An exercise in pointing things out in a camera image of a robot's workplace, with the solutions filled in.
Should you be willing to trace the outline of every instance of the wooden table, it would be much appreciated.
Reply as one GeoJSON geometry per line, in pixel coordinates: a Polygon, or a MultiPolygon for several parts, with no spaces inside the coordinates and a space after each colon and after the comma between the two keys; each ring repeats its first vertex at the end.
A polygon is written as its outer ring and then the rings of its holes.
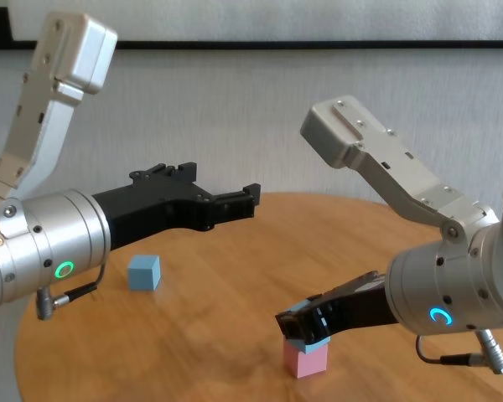
{"type": "MultiPolygon", "coordinates": [[[[503,401],[503,376],[425,364],[399,325],[335,335],[325,373],[296,380],[283,368],[277,312],[437,239],[436,229],[379,204],[298,193],[266,194],[254,219],[208,233],[163,232],[112,252],[100,290],[52,321],[38,322],[30,303],[16,347],[21,394],[25,402],[503,401]],[[155,292],[127,289],[136,254],[161,256],[155,292]]],[[[495,335],[503,347],[503,332],[495,335]]],[[[426,342],[432,355],[476,350],[468,333],[426,342]]]]}

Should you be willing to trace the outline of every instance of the block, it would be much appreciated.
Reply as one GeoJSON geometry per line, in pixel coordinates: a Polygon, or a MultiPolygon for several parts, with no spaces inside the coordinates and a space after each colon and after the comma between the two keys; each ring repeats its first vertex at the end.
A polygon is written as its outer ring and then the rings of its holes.
{"type": "MultiPolygon", "coordinates": [[[[300,303],[295,304],[291,308],[289,308],[289,311],[291,312],[297,312],[299,309],[302,307],[305,307],[309,304],[309,300],[302,300],[300,303]]],[[[297,339],[289,339],[288,342],[291,343],[296,349],[298,349],[302,353],[312,353],[315,350],[322,348],[325,344],[327,344],[329,341],[331,341],[331,337],[327,337],[326,339],[323,339],[320,342],[313,343],[311,345],[306,345],[303,341],[297,340],[297,339]]]]}
{"type": "Polygon", "coordinates": [[[283,340],[283,362],[296,379],[326,371],[328,366],[328,344],[311,353],[300,352],[286,339],[283,340]]]}
{"type": "Polygon", "coordinates": [[[128,288],[131,291],[154,291],[160,282],[158,255],[135,255],[127,268],[128,288]]]}
{"type": "Polygon", "coordinates": [[[320,342],[313,343],[312,345],[306,345],[303,341],[301,341],[299,339],[288,339],[287,341],[291,345],[293,345],[296,349],[298,349],[300,352],[305,353],[305,354],[309,354],[319,348],[322,348],[324,345],[327,345],[330,340],[331,340],[331,337],[327,337],[320,342]]]}

